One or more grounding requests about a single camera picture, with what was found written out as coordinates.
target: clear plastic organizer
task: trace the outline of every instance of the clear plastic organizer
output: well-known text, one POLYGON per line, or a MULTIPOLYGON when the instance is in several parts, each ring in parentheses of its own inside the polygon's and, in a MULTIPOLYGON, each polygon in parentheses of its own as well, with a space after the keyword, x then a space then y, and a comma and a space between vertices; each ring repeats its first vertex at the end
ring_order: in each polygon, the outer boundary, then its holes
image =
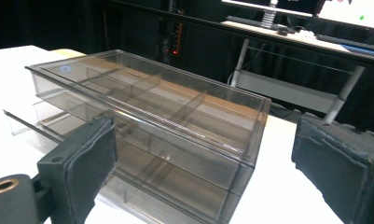
POLYGON ((36 95, 61 111, 114 118, 112 194, 158 222, 230 221, 254 172, 269 99, 120 50, 27 68, 36 95))

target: desk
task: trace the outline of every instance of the desk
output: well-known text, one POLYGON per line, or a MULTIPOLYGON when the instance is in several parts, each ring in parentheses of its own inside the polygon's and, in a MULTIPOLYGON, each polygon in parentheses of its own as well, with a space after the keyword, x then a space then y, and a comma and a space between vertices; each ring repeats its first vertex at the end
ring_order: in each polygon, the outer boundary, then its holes
MULTIPOLYGON (((237 27, 244 30, 248 30, 255 33, 260 33, 267 36, 276 36, 290 42, 298 42, 302 45, 314 47, 318 49, 331 50, 333 52, 345 53, 361 58, 367 58, 374 60, 373 56, 358 54, 355 52, 348 51, 341 45, 327 43, 325 41, 317 40, 313 37, 306 37, 303 35, 278 35, 275 31, 269 29, 263 29, 260 27, 240 24, 232 21, 224 21, 222 24, 237 27)), ((260 75, 248 73, 242 70, 242 64, 244 56, 247 51, 249 39, 244 39, 242 50, 240 53, 239 61, 236 69, 233 73, 233 79, 231 86, 241 87, 249 91, 254 91, 260 94, 265 94, 280 100, 284 100, 296 105, 302 105, 314 110, 318 110, 326 113, 324 121, 331 123, 340 112, 344 103, 347 100, 348 95, 353 90, 353 87, 357 83, 365 70, 362 65, 356 65, 353 71, 350 71, 350 76, 344 86, 342 87, 338 96, 332 94, 310 90, 308 88, 299 87, 297 85, 289 84, 279 80, 270 79, 260 75)))
MULTIPOLYGON (((65 58, 34 46, 0 50, 0 177, 36 173, 43 156, 29 143, 10 134, 4 108, 21 109, 35 102, 35 89, 25 65, 65 58)), ((256 170, 231 223, 341 223, 321 193, 291 162, 296 124, 269 116, 256 170)), ((144 223, 99 194, 86 223, 144 223)))

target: monitor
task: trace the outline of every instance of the monitor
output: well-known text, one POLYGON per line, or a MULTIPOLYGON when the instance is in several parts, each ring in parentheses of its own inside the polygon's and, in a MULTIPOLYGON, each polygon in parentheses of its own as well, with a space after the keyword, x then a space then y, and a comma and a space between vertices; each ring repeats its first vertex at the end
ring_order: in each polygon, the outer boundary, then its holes
POLYGON ((280 14, 297 17, 317 16, 326 0, 278 0, 275 9, 270 7, 270 0, 221 0, 221 3, 257 10, 274 10, 280 14))

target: computer screen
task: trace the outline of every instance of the computer screen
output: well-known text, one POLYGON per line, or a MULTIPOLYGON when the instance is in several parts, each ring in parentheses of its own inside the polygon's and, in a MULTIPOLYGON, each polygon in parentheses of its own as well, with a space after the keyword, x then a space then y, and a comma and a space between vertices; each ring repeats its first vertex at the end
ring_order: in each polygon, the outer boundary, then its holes
MULTIPOLYGON (((326 0, 278 0, 275 11, 300 17, 317 16, 326 0)), ((221 3, 235 7, 258 10, 269 9, 270 0, 221 0, 221 3)))
POLYGON ((319 18, 374 28, 374 0, 326 1, 319 18))

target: white tabletop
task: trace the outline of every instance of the white tabletop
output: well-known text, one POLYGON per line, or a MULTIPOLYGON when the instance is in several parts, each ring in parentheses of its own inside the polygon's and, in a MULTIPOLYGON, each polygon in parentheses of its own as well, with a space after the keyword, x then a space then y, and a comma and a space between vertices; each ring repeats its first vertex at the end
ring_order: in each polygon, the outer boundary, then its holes
MULTIPOLYGON (((24 113, 22 108, 38 101, 25 65, 61 58, 59 54, 34 46, 0 50, 0 177, 37 174, 36 162, 43 153, 26 139, 11 134, 3 109, 24 113)), ((296 128, 294 123, 269 116, 256 170, 231 223, 341 223, 321 193, 291 162, 296 128)), ((86 223, 104 220, 105 223, 143 223, 98 197, 86 223)))

